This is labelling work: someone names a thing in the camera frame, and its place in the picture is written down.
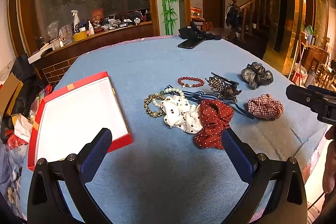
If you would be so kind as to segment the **person's right hand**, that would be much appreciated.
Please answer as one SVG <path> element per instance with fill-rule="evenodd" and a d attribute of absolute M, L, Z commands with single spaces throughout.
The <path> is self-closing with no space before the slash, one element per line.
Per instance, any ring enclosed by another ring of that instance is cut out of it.
<path fill-rule="evenodd" d="M 335 126 L 331 127 L 325 135 L 331 140 L 327 148 L 325 170 L 323 173 L 322 188 L 325 194 L 329 194 L 335 187 L 336 151 L 335 151 Z"/>

